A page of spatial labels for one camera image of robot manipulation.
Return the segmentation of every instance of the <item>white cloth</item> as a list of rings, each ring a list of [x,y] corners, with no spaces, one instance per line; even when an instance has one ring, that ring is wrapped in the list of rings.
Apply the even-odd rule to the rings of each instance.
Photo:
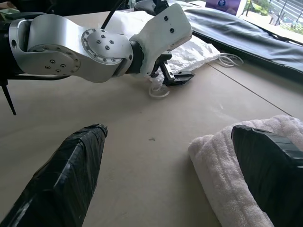
[[[231,132],[238,124],[287,137],[303,151],[303,123],[286,115],[240,122],[215,135],[196,138],[188,148],[205,194],[223,227],[271,227],[267,214],[248,189],[233,149]]]

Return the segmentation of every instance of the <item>black taped object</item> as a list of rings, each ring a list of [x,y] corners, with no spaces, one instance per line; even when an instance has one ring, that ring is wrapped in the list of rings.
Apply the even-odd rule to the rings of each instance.
[[[133,49],[133,56],[129,55],[129,60],[131,60],[132,58],[134,60],[132,61],[131,66],[126,71],[126,74],[140,73],[140,69],[141,69],[141,66],[142,66],[143,60],[144,60],[144,53],[143,53],[142,47],[135,40],[130,40],[129,42]]]
[[[65,139],[27,184],[0,227],[80,227],[94,194],[107,128]]]
[[[248,188],[275,227],[303,226],[303,152],[288,138],[237,125],[232,141]]]

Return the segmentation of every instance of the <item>robotic arm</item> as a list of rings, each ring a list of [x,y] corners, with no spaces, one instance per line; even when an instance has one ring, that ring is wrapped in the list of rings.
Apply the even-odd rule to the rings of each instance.
[[[26,79],[28,76],[19,74],[27,73],[55,75],[54,80],[74,75],[102,83],[125,73],[153,75],[162,53],[187,42],[192,29],[181,6],[174,4],[130,40],[53,14],[6,23],[0,35],[0,41],[5,40],[0,51],[6,53],[8,62],[0,82],[15,114],[6,88],[8,79]]]

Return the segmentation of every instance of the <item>table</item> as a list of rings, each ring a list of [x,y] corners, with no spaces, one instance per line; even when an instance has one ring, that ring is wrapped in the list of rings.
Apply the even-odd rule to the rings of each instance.
[[[244,86],[285,114],[303,120],[303,85],[245,60],[239,67],[225,68],[215,62],[209,65]]]
[[[69,18],[97,27],[106,15]],[[148,81],[128,75],[102,84],[78,77],[11,81],[17,116],[0,95],[0,219],[67,136],[102,123],[108,138],[84,227],[220,226],[187,154],[189,143],[235,122],[285,114],[232,70],[204,65],[162,100],[148,96]],[[245,82],[253,85],[252,77]]]

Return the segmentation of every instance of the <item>white plastic piece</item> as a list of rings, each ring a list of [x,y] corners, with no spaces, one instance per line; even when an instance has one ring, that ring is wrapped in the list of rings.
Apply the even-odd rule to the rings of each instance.
[[[112,33],[122,33],[128,38],[131,38],[134,34],[139,33],[144,28],[145,24],[153,18],[153,16],[144,11],[130,13],[117,11],[109,21],[107,29]],[[229,65],[228,67],[238,65],[228,57],[233,56],[236,58],[237,56],[227,53],[221,54],[212,44],[207,44],[195,36],[193,36],[188,42],[171,51],[171,53],[173,56],[168,63],[174,74],[182,70],[195,70],[210,61],[218,59],[219,57],[225,64]],[[158,70],[158,73],[159,75],[156,78],[149,78],[151,82],[149,93],[151,97],[159,98],[161,96],[167,96],[169,94],[169,90],[167,87],[162,85],[164,81],[162,71]]]
[[[144,53],[140,76],[151,74],[155,61],[164,51],[174,50],[191,37],[191,25],[179,4],[148,21],[142,31],[131,38],[140,44]]]

